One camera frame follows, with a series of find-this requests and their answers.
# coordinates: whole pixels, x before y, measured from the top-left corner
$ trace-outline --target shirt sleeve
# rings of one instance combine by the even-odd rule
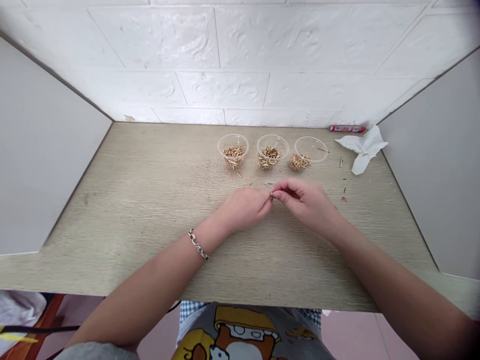
[[[136,353],[116,347],[111,343],[86,342],[69,347],[57,360],[139,360]]]

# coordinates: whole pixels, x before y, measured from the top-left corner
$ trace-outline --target brass component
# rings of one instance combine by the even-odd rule
[[[224,158],[226,165],[234,170],[240,166],[244,158],[239,158],[244,154],[244,150],[241,146],[230,146],[223,150],[223,155],[228,158]]]
[[[306,168],[310,167],[310,157],[303,154],[293,154],[288,162],[288,167],[293,172],[299,173]]]
[[[281,154],[274,147],[267,146],[266,148],[261,150],[261,154],[258,154],[258,166],[262,170],[270,170],[274,165],[278,163],[278,160],[273,159],[280,159]]]

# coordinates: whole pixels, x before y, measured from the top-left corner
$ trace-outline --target cup rim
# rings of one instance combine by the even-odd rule
[[[222,140],[227,138],[227,137],[230,137],[230,136],[236,136],[236,137],[239,137],[239,138],[242,138],[243,140],[245,140],[246,150],[245,150],[245,152],[243,153],[242,156],[236,156],[236,157],[226,156],[224,154],[223,150],[220,150],[220,143],[222,142]],[[223,156],[225,159],[243,159],[245,157],[245,155],[247,155],[247,153],[249,152],[250,144],[249,144],[249,141],[247,140],[247,138],[245,136],[242,136],[240,134],[232,133],[232,134],[227,134],[225,136],[222,136],[220,138],[220,140],[218,140],[218,143],[216,144],[216,148],[217,148],[218,152],[220,153],[220,155]]]
[[[309,159],[303,157],[300,154],[300,152],[297,150],[297,144],[299,143],[300,140],[303,140],[303,139],[314,139],[314,140],[318,141],[319,143],[321,143],[323,145],[323,147],[325,148],[325,155],[320,160],[311,160],[311,159],[309,160]],[[319,163],[319,162],[325,160],[327,158],[327,155],[329,154],[329,149],[327,148],[327,145],[325,145],[325,143],[322,140],[317,139],[316,137],[313,137],[313,136],[302,136],[302,137],[298,138],[297,141],[295,141],[294,147],[295,147],[295,152],[299,157],[301,157],[303,160],[309,161],[311,163]]]
[[[268,157],[268,156],[265,156],[261,151],[260,151],[260,146],[259,146],[259,143],[262,139],[266,138],[266,137],[277,137],[279,139],[281,139],[285,145],[286,145],[286,151],[285,151],[285,155],[283,156],[280,156],[280,158],[273,158],[273,157]],[[269,159],[269,160],[274,160],[274,161],[279,161],[283,158],[285,158],[289,152],[290,152],[290,146],[289,146],[289,143],[287,142],[287,140],[285,140],[283,137],[281,137],[280,135],[277,135],[277,134],[267,134],[267,135],[263,135],[261,138],[258,139],[258,141],[256,142],[256,149],[258,151],[258,154],[262,157],[262,158],[265,158],[265,159]]]

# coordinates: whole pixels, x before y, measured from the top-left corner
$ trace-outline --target hand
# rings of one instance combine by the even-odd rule
[[[252,187],[235,190],[212,216],[229,234],[253,228],[272,209],[270,191]]]
[[[276,183],[273,197],[280,200],[303,225],[327,240],[346,221],[324,188],[313,182],[289,177]]]

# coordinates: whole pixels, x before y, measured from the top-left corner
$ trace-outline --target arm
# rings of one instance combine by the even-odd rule
[[[271,200],[270,192],[265,189],[235,191],[220,209],[193,230],[203,251],[211,255],[232,233],[257,225],[270,212]],[[107,296],[66,348],[98,342],[135,351],[204,262],[188,235],[182,236]]]
[[[421,359],[467,355],[478,336],[474,321],[346,221],[321,186],[288,178],[275,185],[273,197],[337,248],[392,328]]]

